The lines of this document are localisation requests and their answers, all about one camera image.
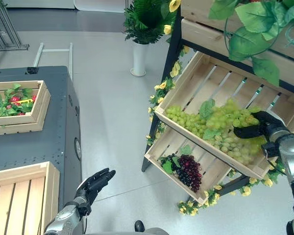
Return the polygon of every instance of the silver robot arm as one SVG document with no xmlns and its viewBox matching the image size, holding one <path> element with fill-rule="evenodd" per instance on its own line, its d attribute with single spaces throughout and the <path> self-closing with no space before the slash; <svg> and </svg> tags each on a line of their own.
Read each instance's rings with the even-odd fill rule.
<svg viewBox="0 0 294 235">
<path fill-rule="evenodd" d="M 46 226 L 44 235 L 73 235 L 82 217 L 92 211 L 91 205 L 98 193 L 108 185 L 115 173 L 115 170 L 109 171 L 109 168 L 106 168 L 84 180 L 77 188 L 75 199 L 68 202 Z"/>
</svg>

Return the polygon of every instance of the black cable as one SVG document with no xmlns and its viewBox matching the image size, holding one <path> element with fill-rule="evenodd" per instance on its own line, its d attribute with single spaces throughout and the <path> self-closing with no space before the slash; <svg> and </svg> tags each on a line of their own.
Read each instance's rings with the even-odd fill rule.
<svg viewBox="0 0 294 235">
<path fill-rule="evenodd" d="M 275 165 L 272 163 L 272 162 L 270 162 L 268 159 L 267 159 L 267 161 L 268 161 L 268 163 L 275 169 L 275 170 L 277 170 L 277 171 L 279 171 L 281 174 L 283 174 L 283 175 L 287 175 L 287 174 L 285 174 L 284 172 L 282 172 L 281 170 L 279 170 L 278 168 L 276 168 L 275 167 Z"/>
</svg>

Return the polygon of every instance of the black metal frame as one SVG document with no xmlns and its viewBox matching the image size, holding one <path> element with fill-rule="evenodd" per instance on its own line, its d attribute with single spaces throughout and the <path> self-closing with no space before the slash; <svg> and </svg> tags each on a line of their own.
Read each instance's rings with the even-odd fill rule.
<svg viewBox="0 0 294 235">
<path fill-rule="evenodd" d="M 181 17 L 181 10 L 180 8 L 178 9 L 178 12 L 176 14 L 176 19 L 175 19 L 175 23 L 174 23 L 174 31 L 172 33 L 172 37 L 171 37 L 171 42 L 170 42 L 170 46 L 169 46 L 169 51 L 167 54 L 167 59 L 166 59 L 166 64 L 165 64 L 165 68 L 163 71 L 163 76 L 162 76 L 162 81 L 164 81 L 164 79 L 169 75 L 175 61 L 178 59 L 180 52 L 183 48 L 183 45 L 186 45 L 188 47 L 191 47 L 197 51 L 200 51 L 204 54 L 210 55 L 212 57 L 215 57 L 219 60 L 225 61 L 228 64 L 234 65 L 240 69 L 243 69 L 249 73 L 254 74 L 253 69 L 251 66 L 248 66 L 246 64 L 240 63 L 240 62 L 234 62 L 232 60 L 230 60 L 227 56 L 219 54 L 215 51 L 209 50 L 205 47 L 202 47 L 200 45 L 194 44 L 192 42 L 189 42 L 187 40 L 182 39 L 182 31 L 181 31 L 181 21 L 182 21 L 182 17 Z M 284 82 L 282 80 L 280 80 L 279 82 L 280 87 L 289 90 L 291 92 L 294 93 L 294 86 Z M 157 115 L 153 115 L 153 120 L 152 120 L 152 124 L 151 124 L 151 128 L 150 128 L 150 132 L 149 135 L 151 136 L 151 138 L 155 137 L 155 133 L 157 130 L 157 125 L 159 123 L 159 118 L 157 117 Z M 147 145 L 146 147 L 146 151 L 145 153 L 149 150 L 150 146 Z M 143 165 L 142 165 L 142 172 L 145 172 L 146 169 L 150 166 L 151 162 L 149 162 L 145 157 L 143 160 Z M 229 192 L 232 192 L 236 189 L 239 189 L 245 185 L 247 185 L 249 183 L 249 177 L 245 176 L 245 175 L 241 175 L 240 177 L 238 177 L 237 179 L 227 183 L 226 185 L 224 185 L 222 187 L 222 189 L 220 191 L 218 191 L 218 193 L 220 194 L 220 196 L 225 195 Z"/>
</svg>

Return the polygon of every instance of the strawberry plant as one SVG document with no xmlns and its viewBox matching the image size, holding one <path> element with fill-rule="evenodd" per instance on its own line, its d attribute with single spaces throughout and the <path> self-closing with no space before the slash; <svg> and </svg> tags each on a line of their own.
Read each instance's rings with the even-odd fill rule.
<svg viewBox="0 0 294 235">
<path fill-rule="evenodd" d="M 30 88 L 21 88 L 20 84 L 14 83 L 12 89 L 5 90 L 4 98 L 0 94 L 0 117 L 20 116 L 31 112 L 36 95 L 32 95 Z"/>
</svg>

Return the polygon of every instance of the wooden crate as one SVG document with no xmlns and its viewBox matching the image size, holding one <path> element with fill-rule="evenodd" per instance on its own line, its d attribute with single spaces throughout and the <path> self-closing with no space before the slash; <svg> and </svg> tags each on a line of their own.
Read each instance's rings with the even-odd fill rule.
<svg viewBox="0 0 294 235">
<path fill-rule="evenodd" d="M 211 73 L 212 68 L 216 66 L 209 79 L 201 86 L 203 80 Z M 232 71 L 228 79 L 223 83 L 220 90 L 218 87 L 223 78 Z M 216 106 L 225 104 L 226 100 L 232 96 L 236 88 L 247 77 L 239 92 L 234 96 L 241 107 L 245 107 L 258 88 L 263 84 L 264 87 L 260 94 L 254 99 L 252 105 L 257 105 L 263 110 L 270 106 L 272 101 L 276 98 L 278 93 L 281 93 L 280 98 L 272 107 L 272 111 L 278 114 L 285 122 L 290 131 L 294 131 L 294 94 L 283 89 L 275 87 L 267 83 L 264 79 L 250 74 L 244 70 L 238 69 L 235 66 L 229 65 L 223 61 L 217 60 L 213 57 L 207 56 L 203 53 L 197 52 L 192 60 L 189 62 L 181 76 L 176 82 L 175 89 L 168 92 L 162 103 L 160 103 L 155 110 L 157 116 L 165 124 L 172 127 L 174 130 L 186 136 L 199 146 L 203 147 L 214 156 L 220 158 L 222 161 L 228 163 L 231 167 L 237 169 L 239 172 L 258 179 L 262 179 L 270 165 L 266 158 L 260 154 L 254 162 L 249 165 L 243 165 L 235 159 L 229 157 L 225 153 L 217 150 L 208 142 L 197 137 L 187 129 L 178 125 L 167 117 L 166 109 L 172 105 L 179 105 L 185 108 L 185 112 L 192 114 L 198 113 L 201 104 L 208 100 L 212 94 L 216 101 Z"/>
<path fill-rule="evenodd" d="M 219 54 L 229 55 L 223 33 L 186 19 L 182 20 L 182 38 Z M 259 58 L 272 60 L 279 67 L 280 79 L 294 86 L 294 61 L 270 51 L 260 54 Z M 242 63 L 252 66 L 250 60 L 244 60 Z"/>
<path fill-rule="evenodd" d="M 51 97 L 48 89 L 45 90 L 45 93 L 43 95 L 44 96 L 41 101 L 41 106 L 39 109 L 39 114 L 37 116 L 36 122 L 0 126 L 0 135 L 43 130 L 45 117 L 47 114 L 48 105 L 49 105 L 49 101 Z"/>
<path fill-rule="evenodd" d="M 184 185 L 177 176 L 166 173 L 161 167 L 160 162 L 157 161 L 159 157 L 168 156 L 172 153 L 179 156 L 179 149 L 187 144 L 192 149 L 194 160 L 200 163 L 202 167 L 200 171 L 202 175 L 202 184 L 200 185 L 199 191 L 196 193 Z M 215 158 L 212 154 L 169 127 L 167 127 L 162 136 L 152 145 L 145 154 L 145 157 L 201 204 L 205 203 L 208 199 L 204 191 L 218 184 L 231 169 L 229 165 Z"/>
<path fill-rule="evenodd" d="M 20 84 L 21 88 L 33 89 L 33 94 L 36 94 L 36 100 L 31 112 L 25 113 L 22 116 L 0 117 L 0 126 L 2 125 L 14 125 L 21 123 L 36 123 L 38 115 L 43 105 L 44 96 L 48 91 L 44 81 L 20 81 L 20 82 L 0 82 L 0 94 L 4 98 L 4 91 L 12 89 L 13 84 Z"/>
<path fill-rule="evenodd" d="M 183 0 L 181 4 L 181 15 L 185 19 L 188 19 L 189 21 L 192 21 L 194 23 L 205 24 L 223 31 L 225 20 L 211 20 L 208 18 L 210 7 L 212 6 L 213 2 L 214 0 Z M 235 32 L 241 26 L 243 25 L 236 12 L 234 12 L 234 15 L 229 18 L 227 31 Z M 289 44 L 285 37 L 285 31 L 287 30 L 287 28 L 288 27 L 286 27 L 280 33 L 272 49 L 291 58 L 294 58 L 294 45 L 286 47 L 286 45 Z M 292 37 L 294 38 L 294 28 L 292 30 Z"/>
<path fill-rule="evenodd" d="M 59 171 L 50 162 L 0 171 L 0 235 L 40 235 L 58 212 Z"/>
</svg>

